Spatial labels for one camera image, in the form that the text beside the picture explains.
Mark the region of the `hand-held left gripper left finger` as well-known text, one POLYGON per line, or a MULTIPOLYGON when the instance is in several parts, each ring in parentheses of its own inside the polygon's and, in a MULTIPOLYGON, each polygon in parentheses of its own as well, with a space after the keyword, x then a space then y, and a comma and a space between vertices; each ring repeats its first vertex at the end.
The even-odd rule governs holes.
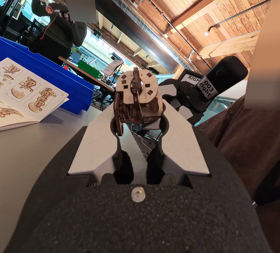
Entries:
POLYGON ((114 129, 114 105, 111 104, 89 123, 68 174, 91 174, 96 181, 101 181, 104 174, 120 170, 122 163, 120 140, 114 129))

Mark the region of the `wooden work table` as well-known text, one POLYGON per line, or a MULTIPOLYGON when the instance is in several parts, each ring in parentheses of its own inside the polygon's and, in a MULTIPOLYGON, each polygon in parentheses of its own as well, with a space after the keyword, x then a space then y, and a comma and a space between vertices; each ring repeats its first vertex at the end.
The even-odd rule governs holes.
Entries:
POLYGON ((88 74, 87 72, 85 72, 84 70, 80 69, 78 66, 76 66, 73 63, 71 63, 70 61, 64 59, 61 56, 59 56, 58 59, 60 59, 61 61, 65 62, 70 68, 75 69, 76 71, 82 73, 84 76, 89 77, 91 80, 94 81, 94 85, 99 85, 101 87, 105 87, 109 91, 114 92, 114 89, 112 87, 110 87, 109 85, 103 83, 101 80, 98 80, 97 78, 93 77, 92 75, 88 74))

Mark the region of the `person's right forearm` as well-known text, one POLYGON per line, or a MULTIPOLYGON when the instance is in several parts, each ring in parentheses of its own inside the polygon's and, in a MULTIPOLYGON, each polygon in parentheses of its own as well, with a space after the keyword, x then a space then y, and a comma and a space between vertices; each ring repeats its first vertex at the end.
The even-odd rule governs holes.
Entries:
POLYGON ((280 252, 280 112, 244 108, 245 96, 197 128, 229 161, 273 252, 280 252))

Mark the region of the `blue plastic bin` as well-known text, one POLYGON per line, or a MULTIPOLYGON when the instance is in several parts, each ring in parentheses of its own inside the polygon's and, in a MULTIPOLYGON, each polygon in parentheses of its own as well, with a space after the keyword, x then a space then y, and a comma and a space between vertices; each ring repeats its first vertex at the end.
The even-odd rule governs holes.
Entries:
POLYGON ((67 111, 80 114, 90 108, 94 85, 71 73, 44 56, 29 51, 28 47, 0 37, 0 59, 12 59, 27 70, 68 93, 69 100, 62 105, 67 111))

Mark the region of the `model instruction booklet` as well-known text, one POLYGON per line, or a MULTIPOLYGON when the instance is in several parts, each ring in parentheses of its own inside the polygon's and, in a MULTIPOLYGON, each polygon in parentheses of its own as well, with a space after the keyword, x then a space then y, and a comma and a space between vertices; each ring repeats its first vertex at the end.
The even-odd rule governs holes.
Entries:
POLYGON ((10 58, 0 62, 0 130, 41 122, 68 94, 10 58))

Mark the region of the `wooden mechanical model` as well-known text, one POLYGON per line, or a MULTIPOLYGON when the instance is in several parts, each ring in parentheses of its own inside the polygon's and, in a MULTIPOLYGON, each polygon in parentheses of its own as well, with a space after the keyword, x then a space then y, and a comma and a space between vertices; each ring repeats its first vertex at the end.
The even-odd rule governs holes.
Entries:
POLYGON ((113 110, 117 136, 123 136, 124 123, 147 126, 157 122, 163 113, 163 99, 155 75, 137 67, 124 72, 116 82, 113 110))

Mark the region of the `metal ceiling duct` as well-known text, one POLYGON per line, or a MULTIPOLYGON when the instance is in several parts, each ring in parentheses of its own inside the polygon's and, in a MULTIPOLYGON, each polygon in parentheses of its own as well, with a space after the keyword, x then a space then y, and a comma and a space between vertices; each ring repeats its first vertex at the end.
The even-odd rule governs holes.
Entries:
POLYGON ((111 0, 140 29, 140 39, 132 39, 165 69, 173 70, 177 65, 194 71, 193 64, 175 48, 152 22, 140 12, 130 0, 111 0))

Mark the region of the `computer monitor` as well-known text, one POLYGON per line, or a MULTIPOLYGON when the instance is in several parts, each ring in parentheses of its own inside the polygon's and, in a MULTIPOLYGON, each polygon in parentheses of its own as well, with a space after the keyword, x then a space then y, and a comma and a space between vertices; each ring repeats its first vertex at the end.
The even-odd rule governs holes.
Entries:
POLYGON ((18 20, 22 7, 21 0, 7 0, 3 8, 3 14, 18 20))

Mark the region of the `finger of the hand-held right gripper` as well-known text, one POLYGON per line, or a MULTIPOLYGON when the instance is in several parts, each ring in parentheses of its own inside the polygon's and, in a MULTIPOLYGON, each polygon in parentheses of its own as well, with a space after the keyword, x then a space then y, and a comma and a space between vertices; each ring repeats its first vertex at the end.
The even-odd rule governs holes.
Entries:
POLYGON ((177 98, 177 91, 179 90, 179 83, 162 85, 162 99, 170 104, 174 109, 179 109, 181 107, 181 104, 177 98))
POLYGON ((178 107, 178 113, 186 120, 194 116, 191 110, 183 105, 178 107))

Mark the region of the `green storage bin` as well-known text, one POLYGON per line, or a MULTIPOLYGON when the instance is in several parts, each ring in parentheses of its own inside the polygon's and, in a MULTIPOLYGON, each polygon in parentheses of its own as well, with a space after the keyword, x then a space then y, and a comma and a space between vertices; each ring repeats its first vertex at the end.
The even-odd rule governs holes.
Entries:
POLYGON ((82 60, 78 62, 78 67, 96 79, 98 79, 101 76, 99 70, 95 69, 94 67, 91 67, 89 64, 82 60))

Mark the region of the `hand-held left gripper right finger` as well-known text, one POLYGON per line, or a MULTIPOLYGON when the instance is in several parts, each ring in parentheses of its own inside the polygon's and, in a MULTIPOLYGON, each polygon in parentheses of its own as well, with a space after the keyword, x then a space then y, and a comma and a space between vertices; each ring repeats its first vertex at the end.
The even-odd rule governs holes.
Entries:
POLYGON ((159 128, 162 135, 153 154, 153 182, 171 174, 176 183, 186 176, 210 176, 192 125, 167 101, 163 100, 159 128))

